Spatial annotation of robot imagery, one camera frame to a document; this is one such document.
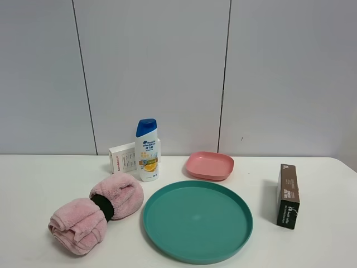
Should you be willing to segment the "long brown carton box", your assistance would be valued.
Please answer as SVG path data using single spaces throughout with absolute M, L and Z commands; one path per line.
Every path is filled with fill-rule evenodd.
M 300 195 L 296 167 L 294 165 L 281 164 L 277 186 L 276 225 L 294 230 L 299 207 Z

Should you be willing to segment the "white blue shampoo bottle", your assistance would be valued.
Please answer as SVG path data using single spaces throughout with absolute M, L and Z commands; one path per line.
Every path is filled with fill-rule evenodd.
M 143 182 L 158 178 L 158 136 L 154 118 L 138 122 L 135 140 L 136 167 Z

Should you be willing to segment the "pink square dish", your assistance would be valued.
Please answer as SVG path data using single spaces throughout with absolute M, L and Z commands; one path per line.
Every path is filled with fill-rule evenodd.
M 223 181 L 234 169 L 234 159 L 228 155 L 199 151 L 190 155 L 186 162 L 187 173 L 199 179 Z

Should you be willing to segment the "white red carton box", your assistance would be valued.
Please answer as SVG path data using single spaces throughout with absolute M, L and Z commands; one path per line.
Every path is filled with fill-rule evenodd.
M 111 173 L 136 170 L 135 142 L 109 149 Z M 158 163 L 161 161 L 161 140 L 158 138 Z

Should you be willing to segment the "large teal round plate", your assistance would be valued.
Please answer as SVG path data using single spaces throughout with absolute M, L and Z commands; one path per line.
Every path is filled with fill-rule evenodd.
M 207 181 L 179 181 L 150 196 L 142 212 L 151 242 L 175 260 L 215 264 L 250 239 L 253 216 L 234 191 Z

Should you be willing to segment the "rolled pink towel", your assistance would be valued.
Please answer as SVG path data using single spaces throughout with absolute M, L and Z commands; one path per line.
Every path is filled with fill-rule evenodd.
M 67 250 L 86 255 L 104 239 L 109 221 L 135 213 L 143 200 L 138 180 L 130 174 L 116 173 L 97 183 L 89 197 L 74 199 L 57 209 L 48 228 Z

